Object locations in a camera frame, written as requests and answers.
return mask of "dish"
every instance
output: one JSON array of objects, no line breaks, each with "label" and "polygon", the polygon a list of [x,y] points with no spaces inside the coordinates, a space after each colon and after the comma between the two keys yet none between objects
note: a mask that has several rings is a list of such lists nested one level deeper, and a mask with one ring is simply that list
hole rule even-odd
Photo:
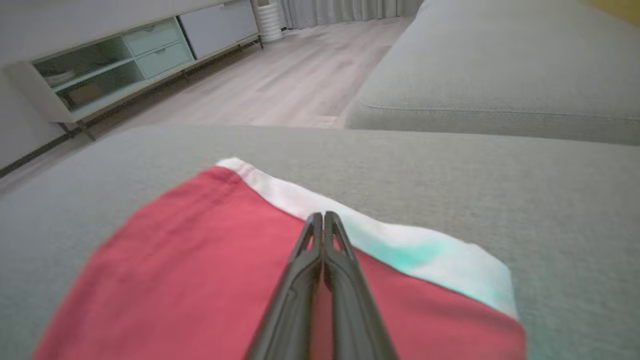
[{"label": "dish", "polygon": [[73,79],[75,75],[75,71],[67,70],[64,72],[47,72],[45,74],[42,74],[42,77],[44,78],[44,81],[49,84],[49,86],[58,86],[66,81]]}]

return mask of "red towel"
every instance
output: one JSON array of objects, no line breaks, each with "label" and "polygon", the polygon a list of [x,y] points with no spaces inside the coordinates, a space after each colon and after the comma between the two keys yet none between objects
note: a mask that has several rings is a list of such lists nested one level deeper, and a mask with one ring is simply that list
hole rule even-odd
[{"label": "red towel", "polygon": [[[220,165],[135,212],[97,249],[34,359],[242,358],[304,219],[323,207],[362,250],[401,359],[525,359],[508,270],[475,245],[376,222],[237,159]],[[330,296],[317,294],[314,359],[331,358]]]}]

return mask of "curtain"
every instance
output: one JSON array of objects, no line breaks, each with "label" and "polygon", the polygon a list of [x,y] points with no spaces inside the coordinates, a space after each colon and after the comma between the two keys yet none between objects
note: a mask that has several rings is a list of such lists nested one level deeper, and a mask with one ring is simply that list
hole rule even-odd
[{"label": "curtain", "polygon": [[405,0],[280,0],[287,27],[310,28],[343,21],[382,19],[404,14]]}]

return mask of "wooden floor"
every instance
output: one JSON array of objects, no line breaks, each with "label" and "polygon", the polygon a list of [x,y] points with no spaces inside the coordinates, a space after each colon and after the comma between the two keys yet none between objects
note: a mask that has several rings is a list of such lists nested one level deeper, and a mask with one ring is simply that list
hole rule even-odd
[{"label": "wooden floor", "polygon": [[[243,52],[176,78],[112,111],[99,138],[155,124],[342,127],[340,114],[412,18],[345,22],[292,30],[264,50]],[[59,145],[0,179],[0,194],[90,146],[85,136]]]}]

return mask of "white cylindrical object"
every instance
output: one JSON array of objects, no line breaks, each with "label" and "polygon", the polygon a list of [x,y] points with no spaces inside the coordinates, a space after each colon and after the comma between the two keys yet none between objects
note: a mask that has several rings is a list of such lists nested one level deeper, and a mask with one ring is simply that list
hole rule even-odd
[{"label": "white cylindrical object", "polygon": [[258,30],[260,30],[263,42],[272,42],[282,38],[278,3],[258,6]]}]

